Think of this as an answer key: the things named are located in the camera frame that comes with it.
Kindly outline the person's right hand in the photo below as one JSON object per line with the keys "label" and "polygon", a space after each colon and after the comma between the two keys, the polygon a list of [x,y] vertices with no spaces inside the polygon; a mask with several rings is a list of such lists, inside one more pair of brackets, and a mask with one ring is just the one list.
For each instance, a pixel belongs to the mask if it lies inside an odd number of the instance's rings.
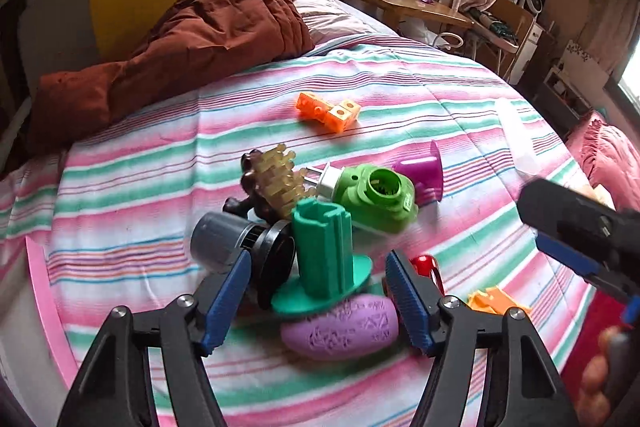
{"label": "person's right hand", "polygon": [[611,403],[603,392],[608,378],[608,346],[622,330],[609,327],[598,338],[599,352],[582,373],[575,409],[579,424],[587,427],[603,426],[611,414]]}

